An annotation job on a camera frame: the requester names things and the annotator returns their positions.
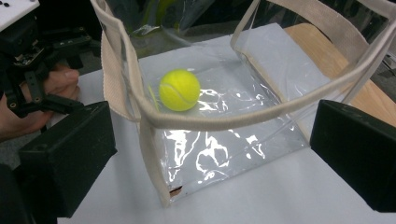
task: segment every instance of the human hand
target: human hand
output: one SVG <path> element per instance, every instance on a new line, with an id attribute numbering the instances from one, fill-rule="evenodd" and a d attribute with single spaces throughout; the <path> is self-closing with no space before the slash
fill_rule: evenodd
<path id="1" fill-rule="evenodd" d="M 79 93 L 78 76 L 77 70 L 56 64 L 44 81 L 44 90 L 46 93 L 76 100 Z M 27 84 L 22 84 L 21 90 L 26 102 L 31 102 Z M 8 109 L 7 97 L 3 95 L 0 100 L 0 142 L 40 130 L 52 115 L 52 111 L 36 111 L 21 119 Z"/>

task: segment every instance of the tennis ball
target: tennis ball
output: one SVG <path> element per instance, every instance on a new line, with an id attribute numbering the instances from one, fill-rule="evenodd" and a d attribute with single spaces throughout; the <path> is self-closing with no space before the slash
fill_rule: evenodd
<path id="1" fill-rule="evenodd" d="M 159 94 L 161 101 L 169 109 L 185 111 L 198 102 L 200 89 L 195 74 L 185 69 L 175 69 L 161 79 Z"/>

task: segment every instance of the transparent tote bag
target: transparent tote bag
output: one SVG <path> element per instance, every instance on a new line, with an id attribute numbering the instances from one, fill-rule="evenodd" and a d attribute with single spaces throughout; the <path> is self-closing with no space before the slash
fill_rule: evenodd
<path id="1" fill-rule="evenodd" d="M 348 104 L 396 34 L 396 6 L 378 0 L 92 5 L 104 30 L 105 97 L 136 123 L 164 206 L 309 147 L 318 100 Z M 201 83 L 185 112 L 158 98 L 176 68 Z"/>

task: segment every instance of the black device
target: black device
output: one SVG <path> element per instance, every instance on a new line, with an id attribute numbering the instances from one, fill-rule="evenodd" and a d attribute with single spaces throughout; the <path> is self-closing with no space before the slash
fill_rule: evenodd
<path id="1" fill-rule="evenodd" d="M 37 110 L 69 114 L 82 104 L 46 94 L 43 81 L 51 68 L 66 59 L 72 68 L 82 67 L 79 55 L 92 51 L 100 55 L 100 44 L 93 41 L 83 27 L 38 30 L 30 13 L 0 33 L 0 90 L 7 96 L 7 106 L 18 117 Z M 20 85 L 26 82 L 32 102 L 26 102 Z"/>
<path id="2" fill-rule="evenodd" d="M 378 212 L 396 212 L 396 128 L 361 110 L 322 100 L 311 148 Z"/>
<path id="3" fill-rule="evenodd" d="M 67 114 L 19 150 L 19 167 L 0 164 L 2 224 L 50 224 L 73 216 L 117 152 L 108 102 L 84 105 L 44 92 L 57 62 L 80 68 L 79 55 L 87 51 L 99 56 L 100 44 L 83 27 L 39 31 L 33 13 L 0 32 L 0 92 L 8 108 L 20 118 L 37 110 Z M 32 102 L 21 92 L 23 82 Z"/>

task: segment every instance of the white object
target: white object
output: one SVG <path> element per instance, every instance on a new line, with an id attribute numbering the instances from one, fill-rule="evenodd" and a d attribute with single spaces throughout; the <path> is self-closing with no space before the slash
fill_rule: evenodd
<path id="1" fill-rule="evenodd" d="M 40 6 L 38 0 L 2 0 L 2 2 L 3 5 L 0 6 L 0 32 Z"/>

